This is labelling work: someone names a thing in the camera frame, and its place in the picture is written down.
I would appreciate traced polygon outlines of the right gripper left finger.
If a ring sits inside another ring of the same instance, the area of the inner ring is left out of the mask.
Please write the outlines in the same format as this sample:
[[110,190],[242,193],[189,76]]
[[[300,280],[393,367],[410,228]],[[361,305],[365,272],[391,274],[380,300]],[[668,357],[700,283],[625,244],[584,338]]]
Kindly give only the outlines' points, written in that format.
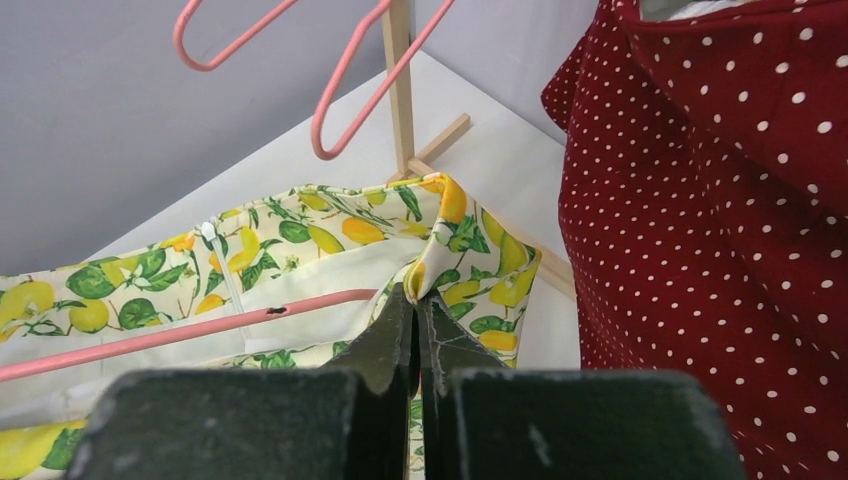
[[398,387],[407,397],[416,392],[416,312],[403,285],[395,284],[373,322],[323,365],[356,372],[378,395]]

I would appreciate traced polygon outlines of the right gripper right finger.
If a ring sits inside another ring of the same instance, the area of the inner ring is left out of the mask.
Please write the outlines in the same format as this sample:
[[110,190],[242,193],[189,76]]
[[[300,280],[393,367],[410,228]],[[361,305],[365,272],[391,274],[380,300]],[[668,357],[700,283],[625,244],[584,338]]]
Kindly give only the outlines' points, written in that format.
[[430,291],[417,306],[422,395],[445,397],[454,370],[506,368],[450,313],[438,291]]

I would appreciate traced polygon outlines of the lemon print skirt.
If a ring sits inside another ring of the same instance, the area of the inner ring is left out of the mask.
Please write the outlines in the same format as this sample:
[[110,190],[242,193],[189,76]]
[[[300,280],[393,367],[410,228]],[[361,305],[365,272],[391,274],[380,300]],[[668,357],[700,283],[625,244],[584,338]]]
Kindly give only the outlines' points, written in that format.
[[305,185],[135,251],[5,276],[5,365],[182,325],[366,289],[369,298],[8,381],[1,475],[55,479],[106,386],[142,368],[318,367],[373,323],[392,294],[435,291],[448,313],[514,365],[540,255],[451,177],[360,190]]

